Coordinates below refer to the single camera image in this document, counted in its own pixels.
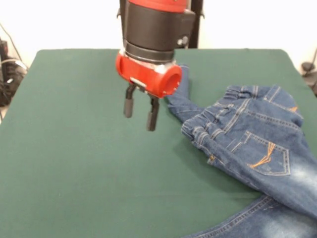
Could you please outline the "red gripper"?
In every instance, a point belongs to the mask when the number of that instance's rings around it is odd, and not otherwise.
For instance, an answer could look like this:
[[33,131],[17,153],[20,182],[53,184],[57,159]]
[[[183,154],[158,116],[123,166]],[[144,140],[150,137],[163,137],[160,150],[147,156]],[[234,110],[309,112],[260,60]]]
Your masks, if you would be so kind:
[[138,87],[144,89],[151,97],[151,110],[148,113],[147,131],[155,131],[159,113],[159,98],[173,95],[181,83],[182,69],[175,62],[151,64],[130,58],[124,50],[116,56],[115,68],[118,74],[130,83],[125,93],[123,114],[131,118],[133,114],[133,93]]

